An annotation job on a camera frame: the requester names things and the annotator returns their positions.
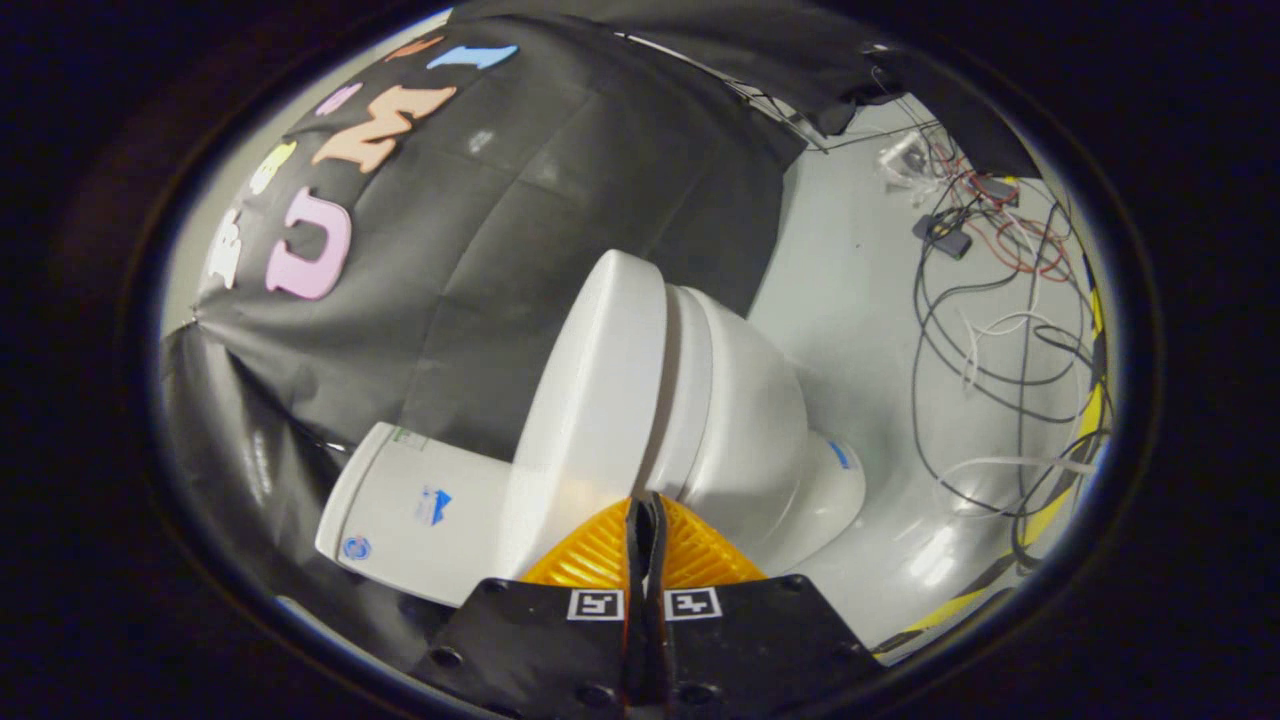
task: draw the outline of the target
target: cable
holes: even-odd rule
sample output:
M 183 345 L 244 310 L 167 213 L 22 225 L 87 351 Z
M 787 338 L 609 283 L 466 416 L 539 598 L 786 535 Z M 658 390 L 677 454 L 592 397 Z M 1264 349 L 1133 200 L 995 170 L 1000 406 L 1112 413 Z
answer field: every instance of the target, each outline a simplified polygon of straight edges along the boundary
M 1085 462 L 1076 462 L 1075 460 L 1066 460 L 1065 457 L 1011 457 L 1011 456 L 992 456 L 992 457 L 972 457 L 972 459 L 965 460 L 963 462 L 956 462 L 955 465 L 947 468 L 946 470 L 943 470 L 942 473 L 938 474 L 938 478 L 937 478 L 938 484 L 946 487 L 947 489 L 950 489 L 955 495 L 959 495 L 960 497 L 963 497 L 968 502 L 973 502 L 974 505 L 982 505 L 983 507 L 988 507 L 988 509 L 993 509 L 993 506 L 978 502 L 978 501 L 975 501 L 973 498 L 969 498 L 968 496 L 961 495 L 960 492 L 957 492 L 952 486 L 950 486 L 945 480 L 945 478 L 951 477 L 956 470 L 963 470 L 963 469 L 970 468 L 973 465 L 1018 465 L 1018 466 L 1024 466 L 1024 468 L 1025 466 L 1043 466 L 1043 465 L 1048 465 L 1050 468 L 1061 468 L 1064 470 L 1071 470 L 1074 473 L 1093 473 L 1097 469 L 1093 465 L 1088 465 Z M 1018 498 L 1014 500 L 1014 501 L 1011 501 L 1006 507 L 996 510 L 989 516 L 993 518 L 996 515 L 1004 515 L 1004 514 L 1006 514 L 1009 511 L 1009 507 L 1012 507 L 1014 505 L 1018 505 L 1019 502 L 1021 502 L 1025 506 L 1027 505 L 1027 497 L 1019 495 Z
M 876 135 L 868 135 L 868 136 L 858 137 L 858 138 L 854 138 L 854 140 L 846 140 L 845 142 L 837 142 L 836 145 L 822 146 L 822 145 L 818 145 L 817 142 L 814 142 L 813 143 L 814 147 L 805 147 L 805 152 L 829 152 L 832 150 L 838 150 L 838 149 L 846 147 L 849 145 L 858 145 L 859 142 L 867 142 L 868 140 L 876 140 L 876 138 L 879 138 L 879 137 L 888 137 L 891 135 L 897 135 L 900 132 L 909 132 L 909 131 L 913 131 L 913 129 L 922 129 L 922 128 L 932 127 L 932 126 L 936 126 L 936 124 L 940 124 L 940 123 L 937 120 L 929 120 L 928 123 L 924 123 L 923 126 L 908 126 L 908 127 L 904 127 L 904 128 L 891 129 L 891 131 L 886 131 L 886 132 L 881 132 L 881 133 L 876 133 Z

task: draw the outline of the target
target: white floor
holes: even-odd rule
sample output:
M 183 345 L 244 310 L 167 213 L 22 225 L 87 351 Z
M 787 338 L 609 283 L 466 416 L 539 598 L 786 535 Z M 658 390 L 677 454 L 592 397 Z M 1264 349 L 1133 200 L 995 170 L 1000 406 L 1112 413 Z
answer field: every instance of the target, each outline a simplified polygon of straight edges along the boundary
M 913 108 L 922 110 L 914 102 Z M 887 105 L 868 109 L 846 133 L 869 126 L 896 129 L 910 124 L 897 105 Z M 749 316 L 797 368 L 810 424 L 850 443 L 867 469 L 867 501 L 854 527 L 796 570 L 815 579 L 869 647 L 937 610 L 1010 547 L 1007 519 L 957 516 L 963 501 L 957 503 L 938 489 L 916 456 L 909 402 L 919 324 L 911 287 L 922 242 L 911 227 L 940 193 L 913 206 L 909 192 L 886 191 L 873 161 L 892 142 L 877 138 L 831 155 L 803 154 L 786 176 L 788 202 L 778 246 Z M 1021 195 L 1019 214 L 1041 220 L 1048 215 L 1047 200 L 1034 192 Z M 1055 227 L 1065 225 L 1056 222 Z M 1074 264 L 1082 266 L 1078 250 Z M 936 254 L 927 265 L 932 297 L 955 284 L 1007 274 L 978 237 L 964 259 Z M 940 320 L 964 346 L 968 334 L 957 309 L 974 325 L 1025 310 L 1029 278 L 1023 274 L 1007 287 L 947 301 Z M 1039 284 L 1037 313 L 1079 333 L 1075 293 L 1068 286 Z M 1021 343 L 1020 331 L 983 340 L 983 366 L 1018 377 Z M 1027 377 L 1052 375 L 1069 361 L 1065 352 L 1037 345 L 1033 342 Z M 960 355 L 951 357 L 957 366 L 963 361 Z M 1047 389 L 1028 391 L 1027 406 L 1074 416 L 1084 397 L 1080 388 L 1089 382 L 1082 368 L 1078 387 L 1075 372 Z M 1016 404 L 1015 388 L 992 389 Z M 1029 420 L 1019 454 L 1015 414 L 964 388 L 928 346 L 920 361 L 918 398 L 922 443 L 938 471 L 979 456 L 1056 456 L 1075 437 L 1071 425 Z M 952 479 L 961 487 L 980 484 L 978 492 L 989 493 L 982 497 L 995 497 L 1016 492 L 1015 478 L 1011 468 L 986 465 L 961 470 Z

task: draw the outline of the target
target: white cable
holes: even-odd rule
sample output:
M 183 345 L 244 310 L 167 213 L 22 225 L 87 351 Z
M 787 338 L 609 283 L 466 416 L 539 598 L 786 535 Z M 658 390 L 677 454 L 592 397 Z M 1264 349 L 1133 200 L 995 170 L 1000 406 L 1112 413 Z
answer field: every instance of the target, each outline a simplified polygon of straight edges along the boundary
M 963 470 L 963 469 L 970 468 L 973 465 L 1021 465 L 1021 466 L 1032 466 L 1032 468 L 1042 468 L 1044 465 L 1050 465 L 1050 466 L 1053 466 L 1053 468 L 1061 468 L 1064 470 L 1071 470 L 1073 473 L 1079 473 L 1082 475 L 1092 475 L 1097 470 L 1096 465 L 1089 465 L 1087 462 L 1076 462 L 1075 460 L 1068 460 L 1065 457 L 1016 457 L 1016 456 L 972 457 L 972 459 L 965 460 L 963 462 L 957 462 L 957 464 L 952 465 L 951 468 L 947 468 L 946 470 L 943 470 L 941 474 L 938 474 L 938 482 L 934 486 L 934 493 L 937 492 L 938 487 L 942 487 L 943 480 L 948 475 L 954 474 L 956 470 Z M 972 500 L 966 500 L 964 497 L 961 497 L 960 500 L 964 501 L 966 505 L 974 505 L 974 502 Z M 1007 512 L 1010 507 L 1018 505 L 1023 500 L 1024 500 L 1023 496 L 1016 497 L 1015 500 L 1012 500 L 1011 502 L 1009 502 L 1007 505 L 1005 505 L 1004 507 L 1001 507 L 1000 512 L 991 512 L 991 511 L 988 511 L 986 515 L 964 515 L 964 516 L 965 518 L 995 518 L 995 516 L 997 516 L 997 515 L 1000 515 L 1002 512 Z

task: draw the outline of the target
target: foam letter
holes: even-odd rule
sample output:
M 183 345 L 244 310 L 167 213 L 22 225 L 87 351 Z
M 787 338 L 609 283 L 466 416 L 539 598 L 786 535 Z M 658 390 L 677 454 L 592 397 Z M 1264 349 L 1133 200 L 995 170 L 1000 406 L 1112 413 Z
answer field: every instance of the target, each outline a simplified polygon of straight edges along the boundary
M 283 240 L 275 241 L 266 264 L 266 290 L 280 288 L 298 297 L 320 300 L 338 283 L 342 264 L 347 260 L 351 217 L 340 205 L 312 197 L 310 191 L 310 187 L 303 187 L 293 196 L 284 213 L 284 227 L 292 228 L 298 220 L 320 225 L 325 233 L 324 251 L 311 261 L 289 252 L 289 245 Z
M 457 90 L 456 87 L 404 90 L 398 85 L 388 88 L 369 104 L 369 114 L 374 119 L 330 137 L 316 151 L 311 164 L 315 165 L 325 158 L 335 158 L 358 164 L 362 173 L 372 172 L 396 149 L 396 141 L 389 136 L 413 128 L 401 113 L 408 113 L 415 119 L 430 115 Z
M 365 87 L 365 83 L 357 82 L 355 85 L 348 85 L 347 87 L 339 87 L 333 95 L 326 97 L 319 108 L 316 108 L 316 117 L 323 118 L 338 108 L 342 108 L 347 100 L 351 100 L 352 95 L 360 92 L 361 87 Z
M 516 54 L 516 50 L 520 50 L 520 46 L 467 47 L 466 45 L 461 45 L 428 63 L 426 69 L 431 69 L 436 65 L 475 65 L 483 70 L 497 65 L 507 58 L 511 58 Z
M 438 36 L 433 37 L 431 40 L 415 40 L 413 42 L 410 42 L 404 47 L 401 47 L 399 50 L 397 50 L 397 51 L 392 53 L 390 55 L 383 58 L 383 61 L 385 63 L 388 60 L 394 60 L 396 58 L 406 58 L 408 55 L 413 55 L 413 54 L 421 53 L 422 50 L 426 50 L 428 47 L 435 45 L 436 42 L 442 41 L 442 40 L 444 40 L 443 35 L 438 35 Z
M 236 283 L 236 266 L 239 264 L 239 225 L 236 218 L 239 210 L 232 208 L 223 215 L 223 222 L 218 223 L 214 233 L 214 243 L 209 249 L 209 274 L 221 275 L 223 284 L 230 290 Z

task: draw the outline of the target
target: white toilet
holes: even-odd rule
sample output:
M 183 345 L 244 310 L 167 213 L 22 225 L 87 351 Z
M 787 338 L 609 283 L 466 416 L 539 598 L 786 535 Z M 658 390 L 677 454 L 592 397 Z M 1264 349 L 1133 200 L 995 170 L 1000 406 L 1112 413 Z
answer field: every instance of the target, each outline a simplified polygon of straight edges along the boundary
M 648 491 L 776 575 L 852 523 L 865 478 L 851 448 L 809 429 L 795 373 L 746 320 L 611 250 L 561 329 L 515 460 L 379 423 L 333 488 L 316 550 L 461 605 Z

